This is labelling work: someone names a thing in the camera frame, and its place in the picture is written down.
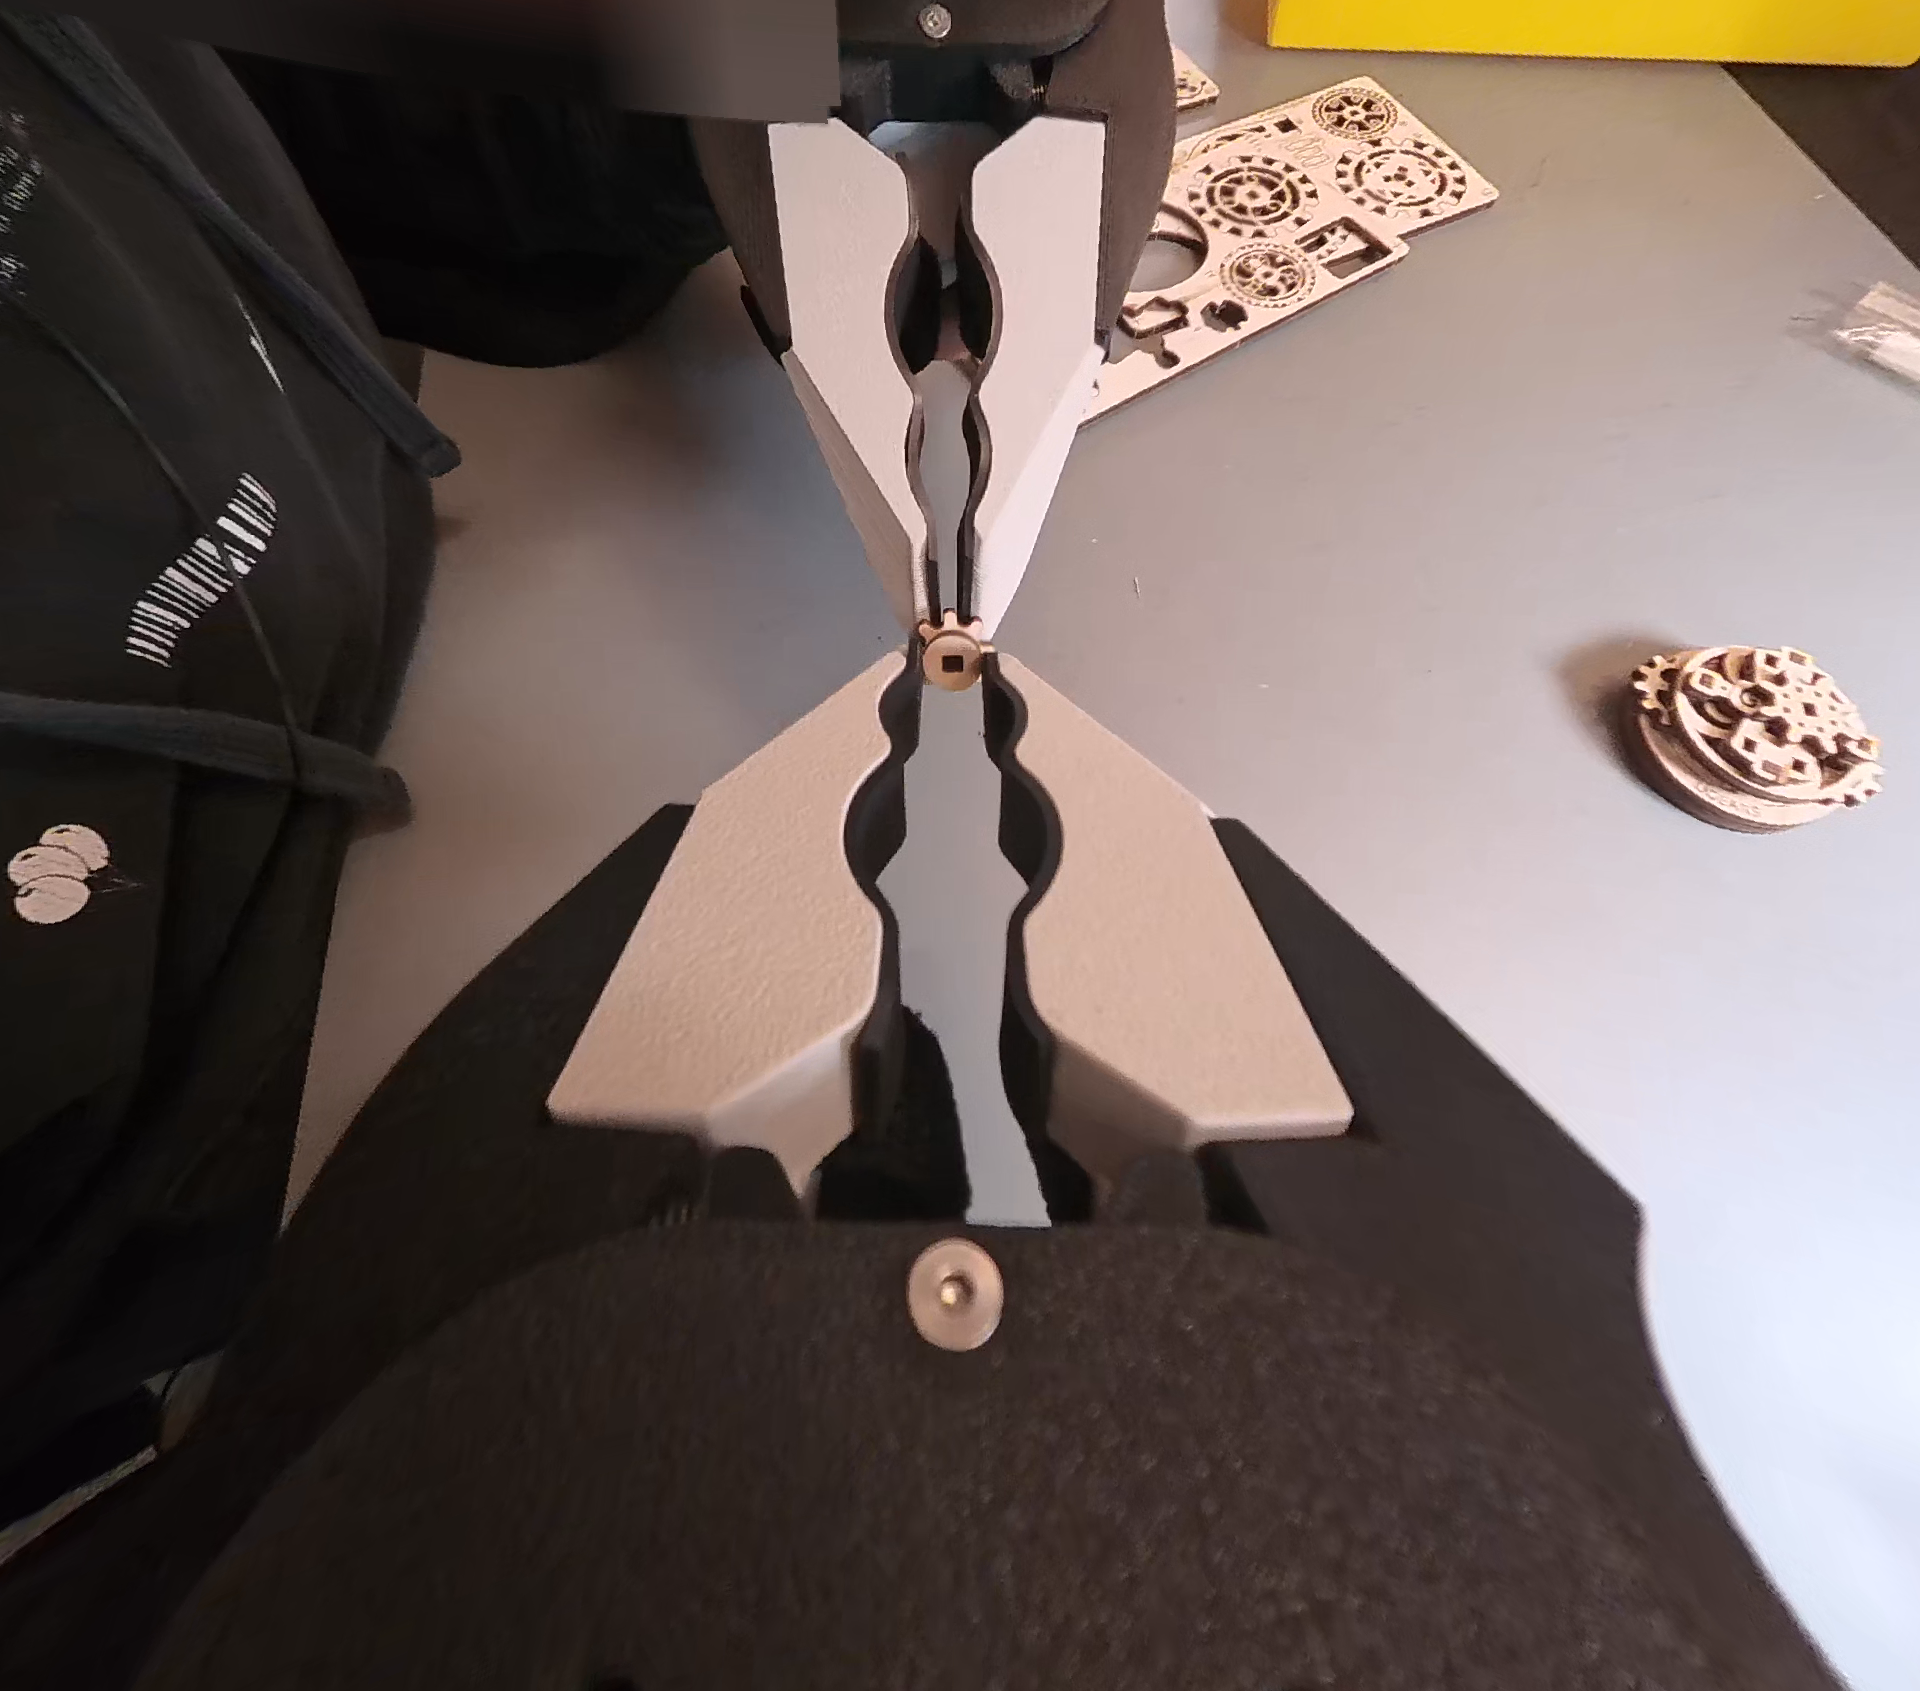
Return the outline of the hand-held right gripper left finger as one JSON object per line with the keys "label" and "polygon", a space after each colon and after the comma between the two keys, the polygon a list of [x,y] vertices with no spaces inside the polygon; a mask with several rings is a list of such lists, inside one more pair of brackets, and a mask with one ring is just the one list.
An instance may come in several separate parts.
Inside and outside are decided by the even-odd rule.
{"label": "hand-held right gripper left finger", "polygon": [[557,1124],[767,1151],[807,1193],[857,1126],[887,958],[850,817],[916,726],[887,650],[698,796],[546,1095]]}

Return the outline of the round wooden gear model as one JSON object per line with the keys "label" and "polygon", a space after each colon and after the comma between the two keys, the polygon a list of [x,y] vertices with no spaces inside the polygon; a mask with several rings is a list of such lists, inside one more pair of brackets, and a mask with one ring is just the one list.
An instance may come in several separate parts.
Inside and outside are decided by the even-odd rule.
{"label": "round wooden gear model", "polygon": [[1884,789],[1883,746],[1811,653],[1722,643],[1647,658],[1621,698],[1641,780],[1718,828],[1772,836]]}

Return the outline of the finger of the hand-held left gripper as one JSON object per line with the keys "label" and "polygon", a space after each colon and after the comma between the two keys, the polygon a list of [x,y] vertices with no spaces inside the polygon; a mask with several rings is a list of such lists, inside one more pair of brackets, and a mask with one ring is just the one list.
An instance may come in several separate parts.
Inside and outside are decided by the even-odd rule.
{"label": "finger of the hand-held left gripper", "polygon": [[972,386],[984,443],[968,504],[968,606],[984,629],[1010,611],[1101,365],[1106,125],[1037,117],[974,169],[966,227],[993,301]]}
{"label": "finger of the hand-held left gripper", "polygon": [[901,291],[921,247],[901,163],[841,121],[769,129],[789,345],[784,369],[904,628],[933,619],[924,400]]}

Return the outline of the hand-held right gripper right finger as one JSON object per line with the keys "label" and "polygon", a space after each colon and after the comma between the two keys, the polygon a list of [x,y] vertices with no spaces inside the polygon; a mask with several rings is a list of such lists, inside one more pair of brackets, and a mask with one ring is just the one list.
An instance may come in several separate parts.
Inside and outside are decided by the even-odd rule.
{"label": "hand-held right gripper right finger", "polygon": [[1001,1087],[1044,1197],[1154,1153],[1342,1136],[1350,1097],[1208,808],[1034,671],[984,675],[1005,935]]}

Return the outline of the clear plastic bag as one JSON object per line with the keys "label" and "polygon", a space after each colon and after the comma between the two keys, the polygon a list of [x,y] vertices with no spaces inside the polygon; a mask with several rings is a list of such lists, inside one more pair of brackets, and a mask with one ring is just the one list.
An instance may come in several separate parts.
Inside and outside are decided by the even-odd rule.
{"label": "clear plastic bag", "polygon": [[1793,325],[1797,334],[1919,388],[1919,298],[1908,288],[1879,282],[1850,301],[1821,298]]}

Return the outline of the grey desk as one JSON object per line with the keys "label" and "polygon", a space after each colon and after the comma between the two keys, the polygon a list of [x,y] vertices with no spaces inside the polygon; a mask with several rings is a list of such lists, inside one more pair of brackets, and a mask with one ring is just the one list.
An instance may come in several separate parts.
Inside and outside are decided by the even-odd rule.
{"label": "grey desk", "polygon": [[[1365,73],[1501,191],[1101,417],[1010,650],[1245,821],[1648,1212],[1682,1415],[1856,1687],[1916,1687],[1916,391],[1797,334],[1903,253],[1721,68],[1270,52],[1173,0],[1222,114]],[[891,612],[729,260],[566,369],[433,356],[465,462],[355,848],[299,1198],[444,1001]],[[1772,836],[1647,783],[1651,656],[1813,654],[1884,789]]]}

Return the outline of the large plywood parts sheet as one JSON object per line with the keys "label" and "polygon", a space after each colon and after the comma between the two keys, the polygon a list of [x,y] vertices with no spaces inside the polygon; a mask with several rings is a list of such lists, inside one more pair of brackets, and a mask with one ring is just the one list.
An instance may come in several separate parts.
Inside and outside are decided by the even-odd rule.
{"label": "large plywood parts sheet", "polygon": [[1175,144],[1150,246],[1197,256],[1132,280],[1083,424],[1401,263],[1501,191],[1371,77]]}

